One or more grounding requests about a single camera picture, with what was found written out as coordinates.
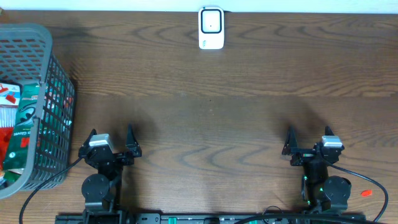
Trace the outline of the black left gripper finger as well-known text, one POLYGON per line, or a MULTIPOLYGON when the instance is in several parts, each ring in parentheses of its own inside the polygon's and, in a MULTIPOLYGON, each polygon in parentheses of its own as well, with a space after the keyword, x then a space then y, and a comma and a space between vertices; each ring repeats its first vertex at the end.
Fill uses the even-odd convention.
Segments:
POLYGON ((127 128, 126 147, 129 149, 133 157, 142 156, 142 149, 135 138, 131 124, 129 124, 127 128))
POLYGON ((94 135, 97 135, 96 129, 92 129, 92 130, 91 130, 89 136, 88 136, 87 139, 84 141, 84 143, 83 143, 82 146, 83 146, 83 147, 89 147, 89 146, 90 146, 90 140, 91 140, 91 138, 92 138, 94 135))

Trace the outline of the green grip gloves package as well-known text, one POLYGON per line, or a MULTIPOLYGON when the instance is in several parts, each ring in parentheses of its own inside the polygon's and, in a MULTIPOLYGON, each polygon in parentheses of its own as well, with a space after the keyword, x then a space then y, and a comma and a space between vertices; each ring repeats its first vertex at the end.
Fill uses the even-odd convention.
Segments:
POLYGON ((24 85, 16 111, 14 129, 3 161, 4 170, 23 173, 27 161, 30 130, 34 125, 40 85, 24 85))

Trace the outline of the red dustpan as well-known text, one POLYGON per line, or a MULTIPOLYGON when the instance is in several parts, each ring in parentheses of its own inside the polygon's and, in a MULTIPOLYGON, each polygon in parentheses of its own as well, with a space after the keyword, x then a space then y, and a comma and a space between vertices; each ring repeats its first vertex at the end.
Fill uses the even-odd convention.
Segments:
POLYGON ((19 85, 1 83, 1 170, 3 170, 3 162, 15 126, 20 98, 19 85))

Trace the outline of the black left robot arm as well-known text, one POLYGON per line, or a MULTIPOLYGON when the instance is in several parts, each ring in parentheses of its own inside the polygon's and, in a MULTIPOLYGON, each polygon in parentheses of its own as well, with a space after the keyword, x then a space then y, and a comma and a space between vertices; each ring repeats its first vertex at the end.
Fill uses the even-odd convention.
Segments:
POLYGON ((123 168, 133 165, 134 159, 142 156, 131 125, 127 128, 126 148, 124 152, 113 152, 110 136, 92 130, 79 149, 79 158, 98 171, 87 177, 81 186, 85 198, 85 223, 131 222, 129 212, 119 204, 123 168))

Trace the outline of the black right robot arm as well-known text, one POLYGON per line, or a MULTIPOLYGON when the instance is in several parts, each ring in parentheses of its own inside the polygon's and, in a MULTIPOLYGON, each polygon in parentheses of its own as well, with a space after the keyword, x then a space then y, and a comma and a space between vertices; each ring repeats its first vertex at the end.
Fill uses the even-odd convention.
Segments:
POLYGON ((282 154, 290 156, 290 165, 304 170, 301 194, 308 203, 306 213, 341 214, 348 208, 351 182, 340 176, 330 176, 328 168, 339 161, 344 145, 330 127, 312 148, 299 147, 294 129, 290 127, 282 154))

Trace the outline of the white barcode scanner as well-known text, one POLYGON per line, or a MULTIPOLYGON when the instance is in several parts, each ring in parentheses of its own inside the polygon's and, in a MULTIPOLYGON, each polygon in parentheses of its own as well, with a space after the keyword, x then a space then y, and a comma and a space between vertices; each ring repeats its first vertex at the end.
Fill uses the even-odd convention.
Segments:
POLYGON ((202 50, 219 50, 224 46, 224 11, 204 6, 198 12, 198 46, 202 50))

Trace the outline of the red sticker on table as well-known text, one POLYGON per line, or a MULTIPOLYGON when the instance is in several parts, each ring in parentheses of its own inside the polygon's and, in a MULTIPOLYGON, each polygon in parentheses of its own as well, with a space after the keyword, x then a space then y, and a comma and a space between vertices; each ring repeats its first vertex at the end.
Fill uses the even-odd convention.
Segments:
POLYGON ((361 192, 361 196, 362 197, 369 197, 369 196, 371 196, 373 194, 373 191, 372 190, 364 190, 364 191, 362 191, 361 192))

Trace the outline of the orange tissue pack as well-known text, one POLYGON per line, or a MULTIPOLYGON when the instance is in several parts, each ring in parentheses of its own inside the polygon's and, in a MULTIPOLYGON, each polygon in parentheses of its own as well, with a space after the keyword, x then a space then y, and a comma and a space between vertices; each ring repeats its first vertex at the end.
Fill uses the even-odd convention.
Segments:
POLYGON ((0 170, 0 186, 1 186, 2 189, 7 187, 7 180, 4 177, 5 174, 6 174, 5 171, 0 170))

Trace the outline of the grey plastic basket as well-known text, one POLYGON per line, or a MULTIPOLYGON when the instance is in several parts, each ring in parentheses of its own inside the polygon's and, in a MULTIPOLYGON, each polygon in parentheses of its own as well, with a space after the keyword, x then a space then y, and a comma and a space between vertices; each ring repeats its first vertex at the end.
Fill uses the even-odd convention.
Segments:
POLYGON ((21 108, 32 127, 23 173, 1 189, 1 198, 8 198, 34 190, 68 165, 76 92, 53 54, 51 33, 32 23, 1 24, 1 82, 39 87, 36 104, 21 108))

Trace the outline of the black mounting rail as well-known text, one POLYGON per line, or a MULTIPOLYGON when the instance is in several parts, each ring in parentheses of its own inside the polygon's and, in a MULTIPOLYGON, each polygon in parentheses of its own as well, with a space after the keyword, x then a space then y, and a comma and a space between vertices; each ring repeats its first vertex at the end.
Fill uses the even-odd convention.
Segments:
MULTIPOLYGON (((249 218, 253 215, 161 215, 158 213, 138 213, 125 217, 125 220, 121 220, 118 215, 109 217, 90 217, 86 218, 83 215, 57 215, 55 217, 55 224, 100 224, 100 223, 127 223, 127 224, 234 224, 245 218, 249 218)), ((343 218, 349 218, 350 220, 361 220, 365 221, 364 215, 343 215, 343 218)), ((248 222, 250 224, 291 224, 291 223, 340 223, 330 221, 305 221, 298 219, 286 219, 286 218, 267 218, 263 220, 254 220, 248 222)))

